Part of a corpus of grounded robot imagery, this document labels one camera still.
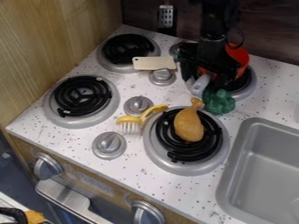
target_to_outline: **brush bristles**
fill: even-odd
[[[141,129],[136,122],[123,122],[122,123],[122,133],[124,135],[138,135]]]

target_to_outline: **speckled countertop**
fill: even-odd
[[[178,38],[123,25],[115,34],[139,33],[154,39],[168,55]],[[219,119],[225,124],[233,145],[241,122],[249,117],[268,120],[299,129],[299,66],[251,56],[251,67],[258,76],[256,91],[237,103],[234,112]],[[144,74],[110,73],[103,69],[91,52],[66,77],[97,74],[111,80],[121,94],[120,107],[105,122],[85,129],[64,129],[45,118],[41,107],[43,97],[33,103],[7,130],[17,137],[59,155],[97,173],[116,184],[139,193],[183,216],[208,224],[240,224],[225,214],[215,199],[217,184],[224,164],[202,176],[182,177],[161,170],[147,157],[141,137],[126,136],[128,148],[112,161],[97,158],[91,151],[93,140],[105,131],[117,131],[115,119],[123,115],[124,102],[137,95],[149,97],[155,104],[190,105],[191,94],[177,72],[177,81],[168,87],[152,85]]]

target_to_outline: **green toy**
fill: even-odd
[[[236,101],[231,94],[224,89],[213,92],[206,89],[203,93],[205,110],[215,116],[220,116],[233,111],[236,108]]]

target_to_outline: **scrub brush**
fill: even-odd
[[[140,116],[124,115],[116,120],[116,124],[122,126],[123,134],[142,134],[149,118],[167,108],[168,105],[156,105],[145,110]]]

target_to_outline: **oven door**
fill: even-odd
[[[54,205],[63,223],[131,224],[133,220],[131,213],[113,203],[78,187],[74,191],[53,179],[40,180],[36,192]]]

